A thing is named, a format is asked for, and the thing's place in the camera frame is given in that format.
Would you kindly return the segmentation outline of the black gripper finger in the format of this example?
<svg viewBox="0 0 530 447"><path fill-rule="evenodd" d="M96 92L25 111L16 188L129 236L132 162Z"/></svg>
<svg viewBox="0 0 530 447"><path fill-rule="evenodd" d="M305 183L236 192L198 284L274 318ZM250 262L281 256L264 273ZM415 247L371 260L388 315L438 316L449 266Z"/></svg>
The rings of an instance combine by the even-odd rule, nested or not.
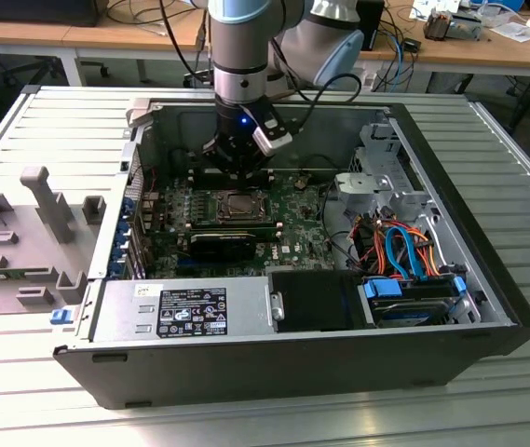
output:
<svg viewBox="0 0 530 447"><path fill-rule="evenodd" d="M235 188L246 187L246 174L242 170L238 149L228 137L213 137L202 147L202 155L216 169L226 174Z"/></svg>
<svg viewBox="0 0 530 447"><path fill-rule="evenodd" d="M261 185L264 177L261 168L264 163L265 155L263 153L255 153L247 158L244 165L244 186L246 188Z"/></svg>

